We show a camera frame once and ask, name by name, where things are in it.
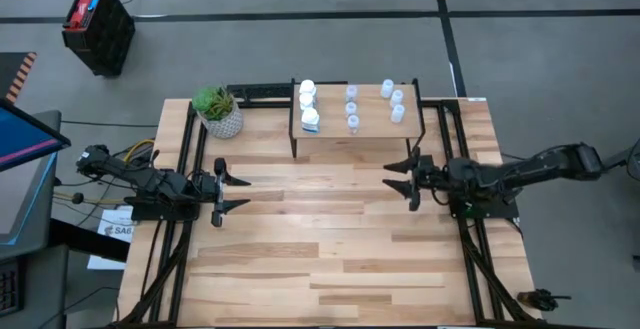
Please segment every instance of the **black crate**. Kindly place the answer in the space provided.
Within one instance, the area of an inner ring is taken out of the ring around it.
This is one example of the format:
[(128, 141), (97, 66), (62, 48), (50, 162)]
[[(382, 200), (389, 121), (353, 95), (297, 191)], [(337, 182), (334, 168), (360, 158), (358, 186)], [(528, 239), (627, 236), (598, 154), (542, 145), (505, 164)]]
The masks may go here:
[(133, 18), (119, 0), (98, 0), (81, 23), (72, 22), (79, 1), (74, 0), (63, 24), (65, 46), (95, 75), (120, 75), (135, 33)]

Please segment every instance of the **plant pot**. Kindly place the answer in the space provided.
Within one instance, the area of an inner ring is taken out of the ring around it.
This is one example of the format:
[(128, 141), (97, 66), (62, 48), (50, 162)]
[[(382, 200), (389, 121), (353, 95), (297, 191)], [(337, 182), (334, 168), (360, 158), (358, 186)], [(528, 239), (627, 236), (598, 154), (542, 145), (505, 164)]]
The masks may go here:
[(235, 101), (233, 102), (233, 110), (231, 113), (222, 120), (207, 120), (200, 112), (198, 112), (198, 116), (202, 119), (209, 134), (220, 139), (228, 139), (236, 136), (244, 124), (242, 112), (240, 108), (238, 108), (238, 103)]

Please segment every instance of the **concrete floor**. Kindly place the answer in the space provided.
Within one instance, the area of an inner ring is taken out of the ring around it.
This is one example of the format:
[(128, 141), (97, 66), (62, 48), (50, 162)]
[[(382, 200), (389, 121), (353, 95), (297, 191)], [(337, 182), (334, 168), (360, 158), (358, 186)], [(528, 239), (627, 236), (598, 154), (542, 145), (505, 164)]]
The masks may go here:
[[(640, 0), (447, 0), (449, 10), (640, 8)], [(3, 17), (62, 17), (72, 0), (0, 0)], [(436, 10), (436, 0), (135, 0), (136, 15), (333, 10)], [(638, 138), (640, 18), (453, 19), (469, 96), (487, 97), (501, 148), (527, 156), (584, 141), (606, 157)], [(122, 76), (102, 79), (66, 48), (59, 24), (2, 24), (0, 52), (38, 53), (18, 99), (29, 112), (64, 119), (155, 124), (165, 98), (203, 85), (290, 77), (379, 82), (419, 78), (423, 95), (454, 95), (439, 19), (138, 23)], [(120, 150), (152, 128), (63, 125), (73, 147), (58, 177), (79, 182), (73, 163), (89, 144)], [(623, 170), (594, 183), (555, 181), (527, 188), (518, 203), (536, 287), (572, 295), (546, 315), (554, 323), (635, 328), (640, 320), (640, 193)], [(83, 188), (87, 197), (104, 187)], [(121, 198), (124, 189), (107, 197)], [(54, 215), (82, 216), (63, 207)], [(97, 227), (97, 220), (85, 226)], [(72, 255), (68, 301), (118, 285), (119, 273), (86, 269)], [(110, 320), (115, 294), (87, 302), (69, 328)]]

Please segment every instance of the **monitor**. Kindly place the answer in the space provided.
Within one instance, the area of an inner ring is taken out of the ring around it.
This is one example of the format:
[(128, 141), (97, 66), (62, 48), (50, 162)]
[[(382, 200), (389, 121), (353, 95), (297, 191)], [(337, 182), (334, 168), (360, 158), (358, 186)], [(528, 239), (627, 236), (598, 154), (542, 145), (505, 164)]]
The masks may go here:
[(70, 145), (59, 132), (0, 100), (0, 172)]

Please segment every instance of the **small wooden platform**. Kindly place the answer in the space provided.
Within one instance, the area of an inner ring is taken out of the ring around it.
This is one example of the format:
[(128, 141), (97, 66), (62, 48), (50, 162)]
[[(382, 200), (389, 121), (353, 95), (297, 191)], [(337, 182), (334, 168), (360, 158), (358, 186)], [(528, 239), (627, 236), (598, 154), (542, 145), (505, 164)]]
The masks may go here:
[(402, 122), (391, 122), (391, 106), (389, 99), (380, 96), (380, 85), (358, 85), (357, 115), (360, 118), (360, 126), (356, 134), (351, 134), (347, 127), (347, 118), (344, 111), (345, 91), (347, 84), (317, 84), (318, 105), (320, 115), (320, 132), (308, 133), (302, 130), (300, 118), (300, 85), (294, 89), (293, 105), (293, 130), (291, 134), (296, 139), (305, 138), (398, 138), (415, 139), (420, 136), (420, 118), (418, 115), (418, 103), (416, 101), (416, 89), (413, 85), (394, 85), (394, 89), (402, 90), (404, 98), (402, 104), (405, 114)]
[[(188, 104), (165, 102), (155, 145), (157, 167), (177, 164)], [(473, 158), (499, 163), (487, 103), (461, 99), (460, 106)], [(243, 114), (237, 137), (208, 138), (203, 168), (211, 170), (216, 157), (226, 158), (231, 173), (253, 185), (228, 187), (225, 198), (252, 202), (227, 215), (221, 229), (210, 224), (212, 205), (202, 206), (178, 326), (474, 323), (458, 230), (448, 208), (423, 195), (420, 209), (409, 212), (408, 203), (381, 182), (405, 177), (382, 170), (382, 164), (406, 158), (404, 141), (305, 140), (302, 155), (293, 159), (289, 109)], [(435, 110), (424, 109), (424, 117), (422, 152), (442, 165)], [(486, 220), (486, 225), (505, 286), (512, 295), (533, 290), (520, 235), (504, 220)], [(140, 298), (154, 228), (155, 223), (145, 222), (135, 230), (119, 295), (121, 313)], [(161, 228), (150, 279), (163, 233)], [(486, 284), (479, 283), (490, 317)], [(161, 319), (168, 316), (172, 279), (165, 288)]]

